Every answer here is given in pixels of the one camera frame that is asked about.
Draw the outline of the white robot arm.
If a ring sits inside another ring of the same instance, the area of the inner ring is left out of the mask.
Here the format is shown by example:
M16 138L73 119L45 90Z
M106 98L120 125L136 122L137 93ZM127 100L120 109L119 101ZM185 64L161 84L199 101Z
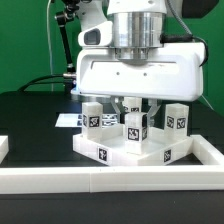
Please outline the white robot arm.
M190 30L182 36L164 33L166 17L185 25L190 0L109 0L106 10L102 2L79 3L82 50L74 94L146 98L149 117L160 100L194 101L202 95L207 43Z

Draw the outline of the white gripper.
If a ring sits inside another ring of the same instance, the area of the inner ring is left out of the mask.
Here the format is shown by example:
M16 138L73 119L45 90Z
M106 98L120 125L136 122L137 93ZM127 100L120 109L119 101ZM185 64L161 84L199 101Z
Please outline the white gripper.
M161 100L193 101L203 92L204 44L163 41L161 20L112 20L82 31L77 58L77 91L148 100L147 122L155 123Z

